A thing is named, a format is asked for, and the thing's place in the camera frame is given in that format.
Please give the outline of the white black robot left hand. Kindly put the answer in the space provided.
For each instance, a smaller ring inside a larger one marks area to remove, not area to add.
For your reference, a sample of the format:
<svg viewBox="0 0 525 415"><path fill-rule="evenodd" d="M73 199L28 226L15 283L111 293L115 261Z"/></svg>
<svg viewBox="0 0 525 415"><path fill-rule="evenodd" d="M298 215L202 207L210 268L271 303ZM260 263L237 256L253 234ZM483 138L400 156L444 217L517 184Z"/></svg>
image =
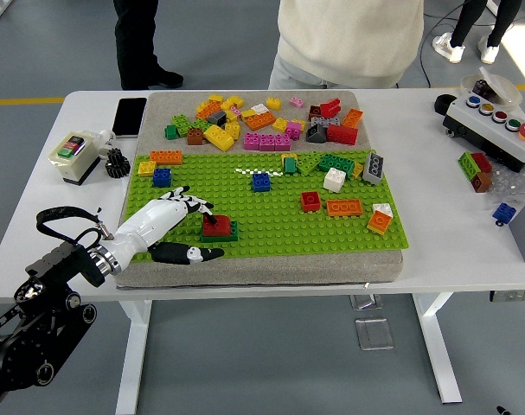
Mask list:
<svg viewBox="0 0 525 415"><path fill-rule="evenodd" d="M110 274L124 271L138 253L147 252L153 261L173 265L192 265L224 255L220 248L162 241L166 233L177 227L188 214L197 212L216 222L211 212L214 205L187 195L188 190L188 186L176 188L147 202L118 228L112 239L99 243L95 252L107 262Z"/></svg>

